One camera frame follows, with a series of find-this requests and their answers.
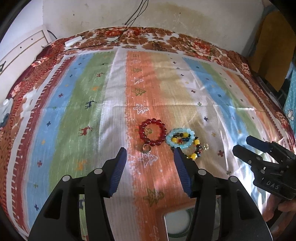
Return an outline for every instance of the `hand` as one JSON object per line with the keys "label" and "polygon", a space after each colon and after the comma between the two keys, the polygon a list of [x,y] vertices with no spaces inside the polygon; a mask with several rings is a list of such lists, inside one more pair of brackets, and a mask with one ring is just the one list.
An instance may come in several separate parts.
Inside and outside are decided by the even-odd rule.
{"label": "hand", "polygon": [[284,219],[279,223],[278,227],[275,228],[271,233],[274,239],[278,238],[278,236],[285,230],[285,228],[289,225],[296,213],[296,199],[293,199],[291,201],[285,201],[279,204],[280,201],[280,198],[275,197],[271,194],[267,200],[266,209],[262,214],[263,219],[267,222],[274,216],[274,211],[276,208],[286,213]]}

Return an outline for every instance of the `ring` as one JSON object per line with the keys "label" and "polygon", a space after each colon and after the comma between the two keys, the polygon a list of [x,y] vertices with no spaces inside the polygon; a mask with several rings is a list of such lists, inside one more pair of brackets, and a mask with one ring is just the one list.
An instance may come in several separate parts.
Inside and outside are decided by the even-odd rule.
{"label": "ring", "polygon": [[149,153],[151,151],[151,146],[149,144],[144,144],[142,145],[141,150],[143,153]]}

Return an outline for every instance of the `wall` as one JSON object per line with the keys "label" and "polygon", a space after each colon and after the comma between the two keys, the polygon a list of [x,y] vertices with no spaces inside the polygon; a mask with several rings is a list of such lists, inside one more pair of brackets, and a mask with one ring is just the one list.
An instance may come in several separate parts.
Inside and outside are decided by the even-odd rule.
{"label": "wall", "polygon": [[[43,22],[58,38],[93,28],[122,26],[140,2],[44,0]],[[134,25],[166,28],[242,53],[262,11],[261,0],[150,0]]]}
{"label": "wall", "polygon": [[24,34],[43,24],[43,0],[32,0],[15,18],[0,43],[0,60],[25,40]]}

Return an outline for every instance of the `bed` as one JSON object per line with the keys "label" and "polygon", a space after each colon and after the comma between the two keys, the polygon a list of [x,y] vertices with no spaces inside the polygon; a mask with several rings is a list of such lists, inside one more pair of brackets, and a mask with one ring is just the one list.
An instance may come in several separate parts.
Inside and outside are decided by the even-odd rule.
{"label": "bed", "polygon": [[[260,211],[268,193],[252,184],[253,173],[233,146],[248,148],[252,135],[295,152],[287,118],[238,53],[160,28],[123,30],[94,29],[52,42],[7,96],[13,106],[0,130],[0,202],[25,239],[63,175],[85,176],[125,147],[118,190],[105,201],[114,238],[166,240],[163,215],[194,200],[182,190],[169,145],[140,151],[139,125],[148,118],[162,120],[168,132],[194,130],[209,145],[196,159],[199,168],[237,176]],[[83,40],[65,48],[77,36]],[[154,126],[145,132],[158,135]],[[87,240],[83,196],[80,209]]]}

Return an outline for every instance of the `black cable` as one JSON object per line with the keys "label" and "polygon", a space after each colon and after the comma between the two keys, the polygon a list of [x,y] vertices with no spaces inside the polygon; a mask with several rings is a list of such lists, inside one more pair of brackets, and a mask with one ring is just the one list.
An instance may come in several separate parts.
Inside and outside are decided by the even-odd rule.
{"label": "black cable", "polygon": [[139,8],[140,8],[140,6],[141,6],[141,4],[142,4],[142,2],[143,2],[144,0],[142,0],[141,1],[141,3],[140,3],[140,5],[139,5],[139,7],[137,8],[137,10],[133,13],[133,15],[126,21],[126,23],[124,24],[124,25],[127,25],[127,23],[128,23],[128,21],[136,14],[136,12],[139,10]]}
{"label": "black cable", "polygon": [[51,32],[51,31],[49,31],[49,30],[47,30],[49,33],[51,33],[56,39],[57,39],[57,37]]}
{"label": "black cable", "polygon": [[112,41],[108,41],[108,42],[105,42],[105,43],[101,43],[101,44],[92,45],[92,46],[85,46],[85,47],[79,47],[79,48],[70,48],[70,49],[67,49],[67,50],[62,51],[62,53],[63,53],[63,52],[66,52],[66,51],[69,51],[69,50],[77,50],[77,49],[84,49],[84,48],[90,48],[90,47],[97,47],[97,46],[101,46],[101,45],[105,45],[105,44],[110,44],[110,43],[113,43],[113,42],[118,41],[118,40],[120,39],[120,37],[123,35],[123,33],[124,33],[125,31],[127,31],[127,30],[133,25],[133,23],[135,22],[135,20],[136,20],[136,19],[137,19],[137,18],[138,18],[138,17],[139,17],[139,16],[140,16],[145,10],[146,10],[146,8],[148,7],[149,0],[145,0],[144,4],[145,4],[146,2],[147,2],[147,5],[146,5],[145,9],[144,9],[141,13],[138,13],[137,16],[136,16],[133,20],[131,20],[131,21],[128,23],[128,25],[125,27],[125,29],[122,31],[121,35],[118,36],[117,39],[112,40]]}

